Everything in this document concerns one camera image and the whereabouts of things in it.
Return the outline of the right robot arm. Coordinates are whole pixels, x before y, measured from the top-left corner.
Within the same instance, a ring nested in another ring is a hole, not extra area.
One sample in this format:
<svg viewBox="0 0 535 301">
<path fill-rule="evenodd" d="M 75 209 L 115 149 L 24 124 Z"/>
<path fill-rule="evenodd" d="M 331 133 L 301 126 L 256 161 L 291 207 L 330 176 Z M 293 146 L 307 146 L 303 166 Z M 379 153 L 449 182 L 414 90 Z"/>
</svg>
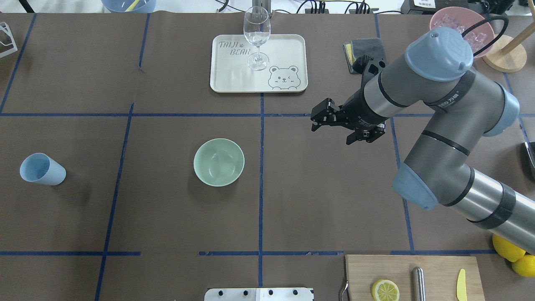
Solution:
<svg viewBox="0 0 535 301">
<path fill-rule="evenodd" d="M 473 66 L 455 29 L 438 27 L 411 43 L 343 105 L 329 98 L 311 112 L 321 126 L 352 130 L 346 144 L 373 142 L 384 121 L 422 101 L 434 114 L 399 166 L 393 190 L 426 210 L 451 207 L 479 228 L 534 254 L 534 201 L 466 164 L 481 137 L 500 135 L 518 118 L 519 101 Z"/>
</svg>

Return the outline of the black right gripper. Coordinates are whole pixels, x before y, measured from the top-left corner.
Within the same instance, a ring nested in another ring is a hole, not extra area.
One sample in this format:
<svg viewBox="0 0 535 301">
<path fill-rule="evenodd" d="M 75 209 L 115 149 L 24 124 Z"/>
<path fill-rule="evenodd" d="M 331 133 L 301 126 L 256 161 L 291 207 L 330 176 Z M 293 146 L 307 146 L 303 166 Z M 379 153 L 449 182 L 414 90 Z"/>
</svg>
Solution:
<svg viewBox="0 0 535 301">
<path fill-rule="evenodd" d="M 311 126 L 313 132 L 325 125 L 355 130 L 346 138 L 346 145 L 356 141 L 374 142 L 385 134 L 386 119 L 370 108 L 363 90 L 354 93 L 341 107 L 331 98 L 323 99 L 313 107 L 310 117 L 313 122 Z"/>
</svg>

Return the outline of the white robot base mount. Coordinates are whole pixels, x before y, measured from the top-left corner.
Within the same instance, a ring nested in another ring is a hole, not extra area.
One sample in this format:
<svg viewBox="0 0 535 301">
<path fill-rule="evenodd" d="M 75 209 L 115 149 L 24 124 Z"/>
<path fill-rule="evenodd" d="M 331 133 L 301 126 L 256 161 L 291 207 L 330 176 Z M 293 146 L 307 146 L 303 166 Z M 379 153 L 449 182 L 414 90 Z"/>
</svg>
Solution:
<svg viewBox="0 0 535 301">
<path fill-rule="evenodd" d="M 213 288 L 205 301 L 314 301 L 313 289 L 305 287 Z"/>
</svg>

